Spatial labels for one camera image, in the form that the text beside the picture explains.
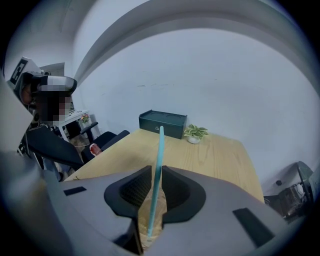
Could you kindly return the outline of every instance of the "dark green box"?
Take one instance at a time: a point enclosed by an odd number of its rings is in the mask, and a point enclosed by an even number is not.
[[[182,139],[186,127],[187,116],[149,110],[139,115],[139,126],[141,129],[159,133],[163,126],[164,135]]]

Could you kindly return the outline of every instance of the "small white pot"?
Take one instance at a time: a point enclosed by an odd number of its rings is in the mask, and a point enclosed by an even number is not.
[[[193,136],[189,136],[188,137],[188,142],[192,143],[192,144],[198,144],[200,142],[200,138],[198,137],[193,137]]]

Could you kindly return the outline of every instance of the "light wood tabletop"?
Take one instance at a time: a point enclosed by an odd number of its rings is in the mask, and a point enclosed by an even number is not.
[[[145,166],[152,166],[154,175],[159,134],[138,129],[89,161],[65,181],[94,178]],[[238,140],[209,134],[199,144],[186,138],[164,137],[162,165],[189,170],[231,182],[264,202],[255,168]]]

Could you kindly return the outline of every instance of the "black chair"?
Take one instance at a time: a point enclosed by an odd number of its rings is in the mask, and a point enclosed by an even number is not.
[[[102,151],[105,151],[107,148],[111,147],[113,144],[115,144],[116,142],[120,141],[121,139],[123,139],[124,137],[126,137],[127,135],[130,134],[130,132],[128,132],[127,130],[123,130],[122,132],[120,132],[118,135],[113,136],[114,133],[112,132],[105,132],[104,134],[102,134],[101,136],[99,136],[98,138],[96,138],[95,140],[92,141],[92,143],[95,143],[99,146],[99,148]],[[89,162],[91,159],[95,158],[91,152],[90,152],[90,145],[87,146],[84,150],[82,150],[81,152],[81,157],[83,162],[86,164],[87,162]]]
[[[98,141],[99,143],[102,143],[100,145],[97,144],[101,148],[111,139],[116,138],[117,136],[114,133],[107,131],[97,139],[100,137],[107,139],[104,142],[102,139],[101,141]],[[27,131],[26,138],[27,140],[24,142],[27,142],[29,150],[37,155],[60,164],[71,166],[75,171],[84,165],[84,162],[81,160],[76,148],[71,143],[55,135],[52,131],[50,131],[49,128],[45,126]],[[114,139],[113,141],[116,143],[121,139],[122,137],[120,136],[119,139]]]

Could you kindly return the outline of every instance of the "potted plant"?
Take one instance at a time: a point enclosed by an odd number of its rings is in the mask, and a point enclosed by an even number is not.
[[[83,114],[83,115],[81,116],[81,121],[82,121],[82,123],[87,123],[87,122],[89,122],[89,118],[90,118],[90,116],[89,116],[88,114]]]
[[[206,128],[197,127],[194,124],[190,124],[187,129],[184,131],[184,136],[188,137],[188,142],[192,144],[197,144],[200,140],[205,136],[208,135]]]

